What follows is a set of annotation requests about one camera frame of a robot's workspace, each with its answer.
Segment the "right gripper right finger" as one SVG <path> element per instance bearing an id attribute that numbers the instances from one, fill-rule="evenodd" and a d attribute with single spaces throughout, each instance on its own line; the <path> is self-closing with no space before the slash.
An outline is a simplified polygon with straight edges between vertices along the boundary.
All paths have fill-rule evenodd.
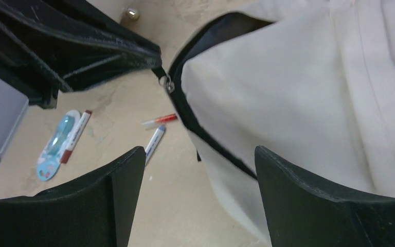
<path id="1" fill-rule="evenodd" d="M 334 183 L 264 146 L 255 165 L 272 246 L 395 246 L 395 198 Z"/>

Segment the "beige canvas student backpack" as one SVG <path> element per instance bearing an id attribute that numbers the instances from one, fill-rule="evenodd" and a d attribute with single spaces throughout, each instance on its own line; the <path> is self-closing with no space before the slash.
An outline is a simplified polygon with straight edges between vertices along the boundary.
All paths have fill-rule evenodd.
<path id="1" fill-rule="evenodd" d="M 258 146 L 395 198 L 395 1 L 255 1 L 199 29 L 160 80 L 217 199 L 265 245 Z"/>

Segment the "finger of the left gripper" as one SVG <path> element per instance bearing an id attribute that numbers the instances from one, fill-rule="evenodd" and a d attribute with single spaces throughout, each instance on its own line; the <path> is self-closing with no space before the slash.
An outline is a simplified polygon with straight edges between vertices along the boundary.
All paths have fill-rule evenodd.
<path id="1" fill-rule="evenodd" d="M 29 105 L 144 69 L 162 78 L 160 47 L 88 1 L 0 1 L 0 81 Z"/>

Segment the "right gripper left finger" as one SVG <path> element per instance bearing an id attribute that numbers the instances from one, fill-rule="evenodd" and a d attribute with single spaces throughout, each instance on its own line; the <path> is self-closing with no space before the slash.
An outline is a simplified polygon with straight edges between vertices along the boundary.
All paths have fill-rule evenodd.
<path id="1" fill-rule="evenodd" d="M 145 169 L 137 146 L 64 184 L 0 200 L 0 246 L 127 246 Z"/>

